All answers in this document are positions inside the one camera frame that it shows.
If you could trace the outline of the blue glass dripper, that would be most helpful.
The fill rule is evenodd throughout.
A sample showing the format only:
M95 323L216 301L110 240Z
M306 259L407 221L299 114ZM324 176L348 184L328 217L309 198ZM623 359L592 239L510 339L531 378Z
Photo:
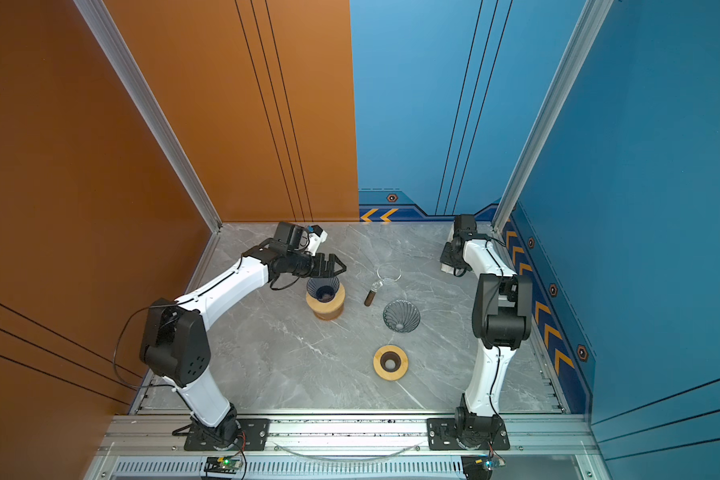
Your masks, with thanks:
M321 303L332 301L340 289L337 277L310 278L306 284L307 295Z

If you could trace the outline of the grey glass dripper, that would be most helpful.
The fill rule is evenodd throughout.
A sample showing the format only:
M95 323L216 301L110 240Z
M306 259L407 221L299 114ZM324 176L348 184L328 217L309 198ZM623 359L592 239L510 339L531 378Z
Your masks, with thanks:
M390 330L398 333L410 333L420 325L421 313L412 302L398 299L390 302L384 308L382 318Z

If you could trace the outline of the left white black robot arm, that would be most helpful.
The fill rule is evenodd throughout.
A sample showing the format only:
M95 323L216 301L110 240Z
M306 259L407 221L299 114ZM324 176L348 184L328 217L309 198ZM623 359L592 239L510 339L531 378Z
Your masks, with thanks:
M221 392L212 373L208 332L214 323L253 291L283 274L294 280L333 279L346 265L319 247L328 234L318 225L288 222L244 251L229 269L174 300L160 298L146 308L139 357L161 377L190 410L188 434L216 450L237 446L243 428L237 410Z

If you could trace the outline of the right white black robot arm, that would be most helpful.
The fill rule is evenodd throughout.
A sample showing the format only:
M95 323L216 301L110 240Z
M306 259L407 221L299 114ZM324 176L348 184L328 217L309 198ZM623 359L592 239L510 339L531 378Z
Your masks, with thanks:
M469 450L507 450L500 396L513 356L533 326L533 282L508 262L504 243L479 231L473 215L454 217L441 253L441 269L455 277L473 273L477 288L471 328L477 339L475 367L455 413L454 436Z

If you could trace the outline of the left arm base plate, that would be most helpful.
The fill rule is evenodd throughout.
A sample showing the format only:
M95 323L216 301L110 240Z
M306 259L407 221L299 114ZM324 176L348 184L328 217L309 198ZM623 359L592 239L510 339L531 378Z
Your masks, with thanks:
M236 418L217 427L207 427L196 420L187 427L185 451L263 451L266 447L270 420L267 418Z

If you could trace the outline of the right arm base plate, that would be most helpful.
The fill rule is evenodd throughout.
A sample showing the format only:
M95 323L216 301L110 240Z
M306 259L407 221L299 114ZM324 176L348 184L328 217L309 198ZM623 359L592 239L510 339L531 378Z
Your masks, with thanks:
M430 450L508 451L511 448L504 421L499 418L481 419L478 425L459 430L454 418L428 418L427 440Z

